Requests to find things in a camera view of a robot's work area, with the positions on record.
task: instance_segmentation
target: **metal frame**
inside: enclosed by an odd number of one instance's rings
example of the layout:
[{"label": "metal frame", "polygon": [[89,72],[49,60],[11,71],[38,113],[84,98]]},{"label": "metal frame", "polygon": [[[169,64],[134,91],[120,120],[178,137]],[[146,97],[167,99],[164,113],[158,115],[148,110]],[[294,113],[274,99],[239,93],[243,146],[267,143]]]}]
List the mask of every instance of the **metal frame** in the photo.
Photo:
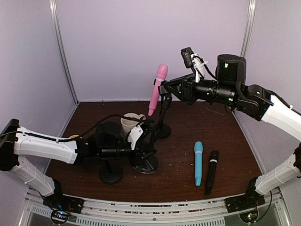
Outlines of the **metal frame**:
[{"label": "metal frame", "polygon": [[67,64],[67,58],[66,58],[64,47],[63,47],[63,39],[62,39],[60,23],[59,23],[58,14],[57,14],[56,0],[49,0],[49,4],[50,4],[50,11],[51,11],[53,24],[55,27],[56,39],[57,39],[57,44],[58,44],[59,52],[60,52],[60,59],[61,59],[62,65],[63,65],[65,77],[67,79],[68,87],[70,89],[74,104],[78,104],[79,101],[77,99],[75,88],[74,88],[74,85],[73,85],[73,82],[72,82],[72,79],[70,76],[70,71],[69,71],[69,67]]},{"label": "metal frame", "polygon": [[[280,190],[274,189],[272,193],[273,203],[277,206],[277,214],[282,225],[290,226],[291,222]],[[223,226],[226,216],[238,214],[238,212],[227,213],[225,198],[227,197],[190,202],[158,203],[114,202],[84,198],[82,213],[72,214],[73,218],[69,223],[82,226],[150,226],[154,224],[157,226],[206,226],[210,225],[210,222],[217,222],[211,225]],[[266,203],[263,206],[269,204],[270,196],[265,196],[265,200]],[[27,225],[31,213],[49,217],[51,210],[42,203],[43,200],[39,193],[30,188],[19,225]]]},{"label": "metal frame", "polygon": [[243,44],[240,52],[241,57],[246,57],[247,49],[251,39],[253,24],[254,24],[255,10],[256,10],[256,0],[250,0],[248,16],[246,19],[245,35],[244,35]]}]

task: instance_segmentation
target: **black microphone stand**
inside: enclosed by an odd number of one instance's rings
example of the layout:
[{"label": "black microphone stand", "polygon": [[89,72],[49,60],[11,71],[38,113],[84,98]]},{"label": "black microphone stand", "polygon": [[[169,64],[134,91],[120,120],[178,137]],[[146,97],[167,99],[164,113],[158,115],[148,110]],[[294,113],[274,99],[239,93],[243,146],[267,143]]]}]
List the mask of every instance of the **black microphone stand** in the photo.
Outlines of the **black microphone stand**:
[{"label": "black microphone stand", "polygon": [[160,89],[160,95],[162,98],[161,101],[161,110],[158,123],[153,127],[154,130],[151,133],[149,146],[153,147],[158,138],[167,138],[171,134],[171,128],[163,123],[164,116],[166,111],[169,109],[172,102],[171,93],[166,92],[165,89]]}]

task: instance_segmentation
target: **black microphone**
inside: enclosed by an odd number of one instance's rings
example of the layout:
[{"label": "black microphone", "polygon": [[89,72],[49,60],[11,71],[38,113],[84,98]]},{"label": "black microphone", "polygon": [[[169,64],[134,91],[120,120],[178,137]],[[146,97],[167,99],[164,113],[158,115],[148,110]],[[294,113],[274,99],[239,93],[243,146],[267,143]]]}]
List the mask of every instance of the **black microphone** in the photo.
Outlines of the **black microphone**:
[{"label": "black microphone", "polygon": [[218,162],[218,156],[219,156],[219,153],[217,150],[213,150],[210,153],[209,172],[208,172],[208,177],[207,177],[207,182],[206,182],[205,195],[210,195],[211,190],[213,188],[216,165]]}]

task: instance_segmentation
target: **wooden table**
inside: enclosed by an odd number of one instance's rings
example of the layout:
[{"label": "wooden table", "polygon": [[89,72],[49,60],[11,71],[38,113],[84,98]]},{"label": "wooden table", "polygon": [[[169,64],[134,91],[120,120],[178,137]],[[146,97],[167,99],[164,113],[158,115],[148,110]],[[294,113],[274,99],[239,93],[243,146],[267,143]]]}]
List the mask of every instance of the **wooden table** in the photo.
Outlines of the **wooden table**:
[{"label": "wooden table", "polygon": [[[80,134],[108,114],[129,112],[146,115],[148,102],[81,103],[64,136]],[[158,119],[158,110],[151,118]],[[120,160],[123,179],[111,186],[99,179],[99,165],[75,166],[52,160],[47,175],[59,180],[63,192],[69,195],[125,202],[173,202],[241,194],[248,181],[261,174],[241,129],[233,115],[225,112],[224,106],[173,102],[165,123],[171,127],[172,134],[155,144],[159,168],[154,174],[141,174],[124,159]],[[194,179],[196,141],[204,146],[200,187],[195,186]],[[205,196],[209,155],[213,149],[219,150],[220,160],[212,193]]]}]

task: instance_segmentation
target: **microphone grille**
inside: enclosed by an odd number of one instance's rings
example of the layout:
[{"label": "microphone grille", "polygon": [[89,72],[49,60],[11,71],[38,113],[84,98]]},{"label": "microphone grille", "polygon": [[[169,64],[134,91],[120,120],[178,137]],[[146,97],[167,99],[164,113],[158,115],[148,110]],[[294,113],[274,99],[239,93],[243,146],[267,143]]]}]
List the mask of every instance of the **microphone grille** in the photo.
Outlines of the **microphone grille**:
[{"label": "microphone grille", "polygon": [[210,153],[210,159],[215,159],[218,161],[218,158],[219,158],[219,152],[217,150],[213,150],[211,153]]}]

